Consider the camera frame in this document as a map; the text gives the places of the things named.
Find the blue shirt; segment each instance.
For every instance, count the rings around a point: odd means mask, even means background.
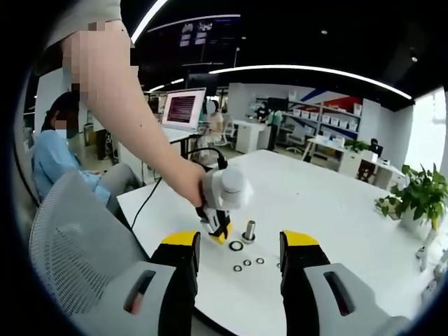
[[[93,193],[106,205],[111,194],[107,189],[98,185],[101,175],[82,171],[79,161],[69,150],[66,140],[56,131],[48,129],[40,133],[34,144],[33,175],[41,199],[46,197],[53,184],[62,175],[74,169],[78,170]]]

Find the black cable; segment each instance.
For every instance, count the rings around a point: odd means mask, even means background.
[[[192,154],[192,153],[196,153],[196,152],[200,152],[200,151],[215,151],[217,152],[218,156],[218,166],[220,167],[220,169],[224,169],[227,167],[227,161],[225,160],[224,155],[221,153],[220,150],[216,149],[216,148],[210,148],[210,147],[204,147],[204,148],[197,148],[194,150],[190,150],[189,152],[186,153],[186,155]],[[139,210],[137,211],[137,213],[135,214],[134,220],[132,221],[132,225],[131,225],[131,230],[134,228],[135,222],[137,221],[137,217],[140,214],[140,211],[143,209],[143,207],[145,206],[145,204],[148,202],[148,200],[151,198],[151,196],[153,196],[155,189],[159,186],[159,183],[161,182],[162,178],[159,178],[157,183],[154,185],[154,188],[151,190],[151,193],[149,194],[148,198],[145,199],[145,202],[143,202],[143,204],[140,206]]]
[[[212,148],[212,147],[203,147],[203,148],[192,149],[189,152],[187,152],[186,155],[193,154],[193,153],[200,152],[200,151],[215,151],[215,152],[217,152],[217,154],[220,158],[224,158],[224,155],[221,153],[220,150],[218,150],[216,148]]]
[[[145,202],[143,202],[143,204],[140,206],[140,209],[137,211],[137,213],[135,214],[134,217],[134,221],[132,222],[131,225],[131,230],[134,228],[135,222],[137,221],[137,217],[140,214],[140,211],[143,209],[143,207],[145,206],[145,204],[147,203],[147,201],[151,198],[151,196],[153,196],[153,193],[155,192],[155,189],[159,186],[159,183],[161,182],[162,178],[159,178],[159,180],[157,181],[157,183],[154,185],[153,190],[151,191],[151,194],[149,194],[148,198],[145,199]]]
[[[16,146],[15,139],[13,140],[13,152],[14,152],[15,166],[17,167],[17,170],[19,171],[20,179],[22,180],[23,185],[25,186],[25,189],[27,189],[27,192],[29,193],[29,196],[31,196],[31,199],[33,200],[33,203],[36,205],[36,207],[39,208],[40,204],[39,204],[38,200],[35,198],[33,192],[31,191],[31,188],[28,185],[28,182],[27,182],[27,180],[25,178],[25,175],[23,174],[22,167],[20,166],[19,155],[17,153],[17,146]]]

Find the person's hand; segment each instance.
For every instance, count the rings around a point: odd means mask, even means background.
[[[204,203],[202,196],[202,179],[205,171],[198,164],[182,159],[178,165],[178,173],[167,182],[180,196],[186,198],[194,207]]]

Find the green leaves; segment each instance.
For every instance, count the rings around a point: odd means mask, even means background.
[[[403,167],[401,167],[401,172],[404,175],[408,175],[410,170],[411,170],[411,167],[409,167],[407,164],[404,164]]]
[[[364,141],[358,141],[354,139],[347,140],[345,142],[345,147],[355,153],[359,153],[370,148],[370,146]]]
[[[380,198],[375,205],[385,216],[392,212],[390,207],[394,208],[397,217],[401,217],[406,210],[413,209],[414,220],[426,215],[437,225],[438,219],[445,212],[445,200],[448,197],[445,177],[437,171],[435,164],[432,171],[424,169],[423,166],[421,171],[416,171],[406,164],[402,166],[401,171],[409,177],[409,184],[403,189],[398,185],[393,186],[393,196]]]
[[[415,208],[414,221],[416,221],[417,219],[422,217],[424,213],[425,213],[425,208],[424,207],[418,206],[417,208]]]

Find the white pot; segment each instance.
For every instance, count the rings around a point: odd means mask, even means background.
[[[408,231],[413,237],[423,241],[431,230],[431,222],[425,215],[414,220],[415,209],[408,209],[401,217],[400,227]]]

